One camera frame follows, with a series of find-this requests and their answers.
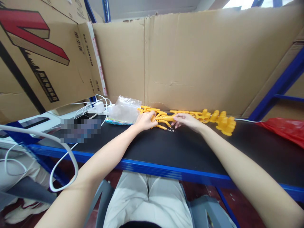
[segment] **yellow plastic part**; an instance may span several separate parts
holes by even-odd
[[[143,114],[143,109],[138,108],[137,110],[140,111],[140,114]]]
[[[235,122],[234,117],[229,117],[227,121],[228,121],[228,125]]]
[[[216,118],[219,116],[219,110],[215,110],[212,116],[210,117],[209,121],[215,123]]]
[[[167,115],[167,113],[165,113],[165,112],[162,112],[162,111],[157,111],[157,115],[156,115],[156,117],[160,117],[160,116],[162,116],[162,115],[164,115],[164,116],[166,116]]]
[[[226,111],[222,111],[221,114],[219,115],[218,119],[216,120],[217,123],[220,123],[222,121],[223,117],[226,117]]]
[[[187,113],[187,114],[189,114],[188,111],[183,111],[183,110],[179,110],[179,111],[177,111],[176,113]]]
[[[157,125],[157,127],[161,128],[161,129],[164,129],[164,130],[168,130],[168,128],[164,127],[164,126],[161,126],[161,125]]]
[[[189,112],[190,115],[194,116],[196,119],[202,118],[201,112]]]
[[[218,125],[216,126],[216,129],[224,130],[227,126],[227,120],[228,120],[228,117],[223,117],[221,122],[219,122]]]
[[[152,117],[151,117],[151,122],[154,122],[156,120],[156,117],[153,115]]]
[[[170,112],[174,113],[175,115],[177,114],[176,110],[170,110]]]
[[[234,131],[234,129],[235,129],[235,123],[231,123],[231,124],[228,124],[226,127],[225,127],[225,129],[224,130],[222,130],[222,133],[224,134],[224,135],[227,135],[227,136],[232,136],[232,132]]]
[[[209,120],[210,120],[210,115],[211,115],[210,112],[207,112],[207,113],[206,113],[206,115],[205,115],[204,118],[203,118],[203,123],[204,123],[204,124],[206,124],[206,123],[209,122]]]
[[[147,109],[147,111],[154,111],[156,113],[157,111],[160,111],[160,109],[149,108],[149,109]]]
[[[165,120],[167,122],[174,121],[173,116],[160,116],[160,117],[157,117],[156,120]]]
[[[202,111],[202,116],[205,116],[207,112],[208,112],[208,109],[204,109],[204,110]]]
[[[159,120],[159,123],[165,123],[168,127],[171,128],[171,125],[166,120]]]
[[[148,109],[148,108],[151,108],[151,107],[148,107],[148,106],[144,106],[144,105],[142,105],[142,106],[140,106],[142,109],[144,109],[145,111]]]

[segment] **gray chair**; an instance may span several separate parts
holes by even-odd
[[[184,191],[183,186],[181,188],[184,192],[184,196],[186,198],[186,194]],[[107,212],[108,205],[112,198],[114,189],[111,185],[106,181],[103,180],[98,187],[98,190],[95,194],[93,202],[91,204],[85,226],[89,220],[89,217],[98,201],[98,198],[101,195],[98,214],[97,214],[97,221],[96,221],[96,228],[102,228],[104,221],[105,221],[105,214]],[[233,228],[236,227],[223,208],[219,205],[218,201],[215,198],[209,196],[201,196],[198,199],[195,199],[191,202],[187,201],[187,205],[189,207],[193,227],[194,228]]]
[[[52,204],[56,199],[54,194],[33,181],[32,178],[24,177],[6,192],[0,191],[0,211],[16,197],[28,198],[48,204]]]

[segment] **hand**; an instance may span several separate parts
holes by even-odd
[[[144,112],[137,117],[137,120],[134,124],[140,131],[148,130],[157,125],[157,121],[151,122],[151,117],[155,116],[155,112]]]
[[[176,122],[172,122],[172,126],[175,125],[175,129],[180,127],[182,124],[190,127],[192,130],[199,132],[200,129],[207,127],[197,119],[195,119],[193,116],[190,114],[185,114],[185,113],[177,113],[173,119]]]

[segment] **smartphone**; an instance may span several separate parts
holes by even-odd
[[[46,122],[48,120],[50,120],[50,118],[47,118],[47,117],[37,117],[35,119],[28,120],[28,121],[22,123],[21,125],[23,126],[23,128],[28,129],[28,128],[31,128],[31,127],[36,126],[38,124],[44,123],[44,122]],[[8,136],[9,135],[5,131],[0,130],[0,138],[6,138]]]

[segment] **black tabletop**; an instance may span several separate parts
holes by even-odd
[[[104,120],[105,116],[95,118]],[[215,128],[215,123],[207,125],[259,164],[277,182],[304,187],[304,150],[298,145],[254,123],[237,121],[232,136],[223,135]],[[86,143],[78,144],[73,150],[96,153],[128,127],[104,123],[100,134],[94,135]],[[60,132],[53,135],[60,137]],[[49,139],[43,139],[39,144],[61,147]],[[130,144],[123,158],[227,175],[204,139],[186,126],[175,132],[160,128],[141,132]]]

